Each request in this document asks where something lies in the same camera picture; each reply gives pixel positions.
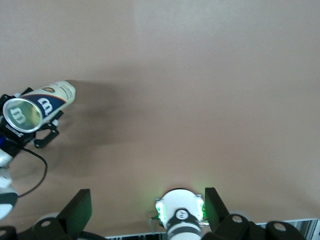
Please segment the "beige surface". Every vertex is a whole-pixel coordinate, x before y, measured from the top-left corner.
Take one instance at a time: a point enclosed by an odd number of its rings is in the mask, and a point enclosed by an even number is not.
[[[73,79],[22,231],[90,188],[87,231],[149,232],[154,200],[216,187],[257,222],[320,216],[320,2],[0,1],[1,94]],[[22,193],[43,173],[21,153]]]

